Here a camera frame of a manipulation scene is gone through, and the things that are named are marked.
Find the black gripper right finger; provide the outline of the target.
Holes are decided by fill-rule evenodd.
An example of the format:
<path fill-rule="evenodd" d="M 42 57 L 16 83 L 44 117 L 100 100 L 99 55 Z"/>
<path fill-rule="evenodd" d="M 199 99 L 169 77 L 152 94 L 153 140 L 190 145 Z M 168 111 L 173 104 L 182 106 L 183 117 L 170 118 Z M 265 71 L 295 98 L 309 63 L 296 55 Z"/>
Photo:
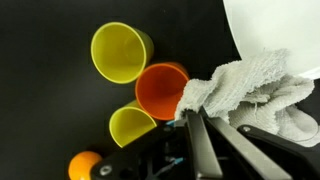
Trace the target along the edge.
<path fill-rule="evenodd" d="M 277 137 L 251 125 L 232 128 L 221 118 L 209 118 L 200 110 L 204 122 L 227 142 L 253 172 L 264 180 L 320 180 L 320 154 L 312 149 Z"/>

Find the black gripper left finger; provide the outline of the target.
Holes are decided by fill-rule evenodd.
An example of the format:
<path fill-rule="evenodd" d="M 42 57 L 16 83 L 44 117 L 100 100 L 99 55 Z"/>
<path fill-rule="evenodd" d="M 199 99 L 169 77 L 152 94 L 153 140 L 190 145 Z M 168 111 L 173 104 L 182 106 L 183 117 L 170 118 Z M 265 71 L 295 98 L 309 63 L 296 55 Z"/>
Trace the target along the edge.
<path fill-rule="evenodd" d="M 186 111 L 176 125 L 162 125 L 106 156 L 91 180 L 221 180 L 205 111 Z"/>

